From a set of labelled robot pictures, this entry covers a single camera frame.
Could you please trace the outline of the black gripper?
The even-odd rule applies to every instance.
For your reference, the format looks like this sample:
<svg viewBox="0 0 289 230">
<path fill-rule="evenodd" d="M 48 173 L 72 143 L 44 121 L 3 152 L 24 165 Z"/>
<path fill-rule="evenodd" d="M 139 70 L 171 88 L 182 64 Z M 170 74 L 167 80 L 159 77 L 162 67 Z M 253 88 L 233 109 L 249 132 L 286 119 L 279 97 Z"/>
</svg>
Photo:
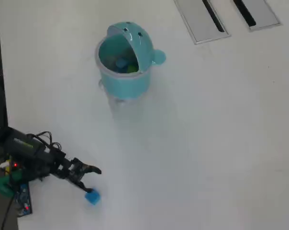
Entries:
<svg viewBox="0 0 289 230">
<path fill-rule="evenodd" d="M 91 193 L 93 192 L 93 188 L 86 187 L 82 182 L 83 174 L 87 173 L 101 174 L 101 169 L 93 165 L 84 164 L 78 158 L 72 160 L 64 158 L 59 163 L 59 167 L 55 170 L 56 177 L 69 180 L 73 185 L 86 193 Z"/>
</svg>

